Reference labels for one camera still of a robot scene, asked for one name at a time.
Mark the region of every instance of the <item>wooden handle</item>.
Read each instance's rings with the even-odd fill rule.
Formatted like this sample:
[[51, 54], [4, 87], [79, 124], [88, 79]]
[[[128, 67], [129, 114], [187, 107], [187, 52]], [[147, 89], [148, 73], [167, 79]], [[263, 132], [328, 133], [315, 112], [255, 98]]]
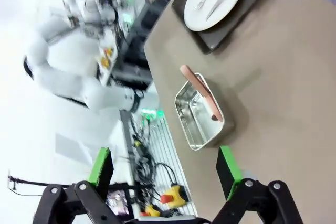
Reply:
[[180, 67], [180, 71], [203, 97], [207, 97], [208, 95], [210, 95], [209, 90], [204, 86], [204, 84], [199, 80], [199, 78], [197, 78], [194, 72], [187, 65], [182, 65]]

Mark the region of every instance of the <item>table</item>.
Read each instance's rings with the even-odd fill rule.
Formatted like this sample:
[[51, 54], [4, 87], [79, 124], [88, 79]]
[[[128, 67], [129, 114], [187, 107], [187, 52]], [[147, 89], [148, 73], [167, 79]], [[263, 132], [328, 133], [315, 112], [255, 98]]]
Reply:
[[[203, 55], [170, 6], [145, 53], [199, 215], [213, 219], [225, 198], [217, 149], [191, 150], [175, 112], [182, 64], [214, 82], [231, 109], [236, 131], [219, 144], [231, 147], [238, 165], [263, 184], [285, 181], [304, 223], [334, 223], [336, 7], [263, 0], [226, 48]], [[254, 214], [244, 220], [260, 223]]]

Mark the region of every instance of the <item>screw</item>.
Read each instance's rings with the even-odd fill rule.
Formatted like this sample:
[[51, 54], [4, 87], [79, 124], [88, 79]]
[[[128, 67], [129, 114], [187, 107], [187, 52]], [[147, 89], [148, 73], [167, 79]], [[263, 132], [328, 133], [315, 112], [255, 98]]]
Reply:
[[251, 180], [248, 180], [245, 182], [245, 186], [251, 187], [253, 185], [253, 182]]
[[85, 190], [85, 189], [86, 189], [86, 185], [85, 185], [85, 184], [81, 184], [81, 185], [79, 186], [79, 189], [81, 189], [81, 190]]
[[275, 184], [273, 185], [273, 187], [274, 187], [274, 189], [279, 190], [281, 186], [280, 186], [279, 183], [275, 183]]

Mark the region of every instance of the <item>white wall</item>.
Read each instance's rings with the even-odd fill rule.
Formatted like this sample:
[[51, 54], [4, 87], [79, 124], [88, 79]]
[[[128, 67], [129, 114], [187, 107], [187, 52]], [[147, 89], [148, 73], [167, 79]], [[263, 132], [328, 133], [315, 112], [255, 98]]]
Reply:
[[[1, 223], [31, 223], [39, 201], [39, 197], [17, 196], [6, 188], [8, 169], [14, 177], [47, 183], [71, 184], [86, 179], [91, 167], [55, 154], [55, 134], [104, 146], [119, 117], [116, 110], [94, 114], [57, 98], [25, 75], [22, 63], [30, 25], [44, 12], [45, 3], [54, 2], [0, 0]], [[51, 57], [52, 61], [57, 55], [72, 59], [72, 66], [83, 66], [80, 72], [90, 72], [93, 53], [94, 49], [75, 35], [52, 49]], [[42, 189], [17, 186], [17, 192], [23, 194], [40, 194]]]

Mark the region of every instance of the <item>orange object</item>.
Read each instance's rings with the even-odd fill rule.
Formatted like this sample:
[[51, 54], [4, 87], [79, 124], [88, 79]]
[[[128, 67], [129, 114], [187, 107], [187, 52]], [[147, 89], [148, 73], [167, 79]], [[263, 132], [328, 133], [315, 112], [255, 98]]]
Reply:
[[194, 86], [194, 88], [204, 97], [205, 101], [209, 105], [213, 115], [211, 116], [211, 119], [216, 121], [220, 120], [223, 121], [222, 115], [220, 114], [220, 111], [214, 101], [214, 98], [209, 92], [209, 89], [204, 85], [204, 83], [197, 78], [197, 76], [194, 74], [194, 72], [189, 68], [187, 65], [182, 65], [180, 67], [180, 71], [183, 74], [183, 76], [188, 79], [188, 81]]
[[174, 201], [174, 197], [172, 195], [162, 195], [160, 198], [161, 203], [169, 203]]

